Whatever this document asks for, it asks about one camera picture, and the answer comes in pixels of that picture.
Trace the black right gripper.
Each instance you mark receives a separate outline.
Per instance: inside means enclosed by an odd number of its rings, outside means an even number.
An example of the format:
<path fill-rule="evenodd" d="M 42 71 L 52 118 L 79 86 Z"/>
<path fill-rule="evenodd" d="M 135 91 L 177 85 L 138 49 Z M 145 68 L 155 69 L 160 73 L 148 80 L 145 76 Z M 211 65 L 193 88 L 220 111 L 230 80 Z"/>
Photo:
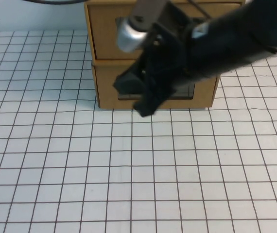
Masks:
<path fill-rule="evenodd" d="M 125 71 L 114 88 L 122 95 L 141 95 L 135 110 L 141 117 L 152 116 L 185 78 L 186 39 L 190 19 L 176 6 L 165 6 L 148 31 L 139 58 L 141 74 Z"/>

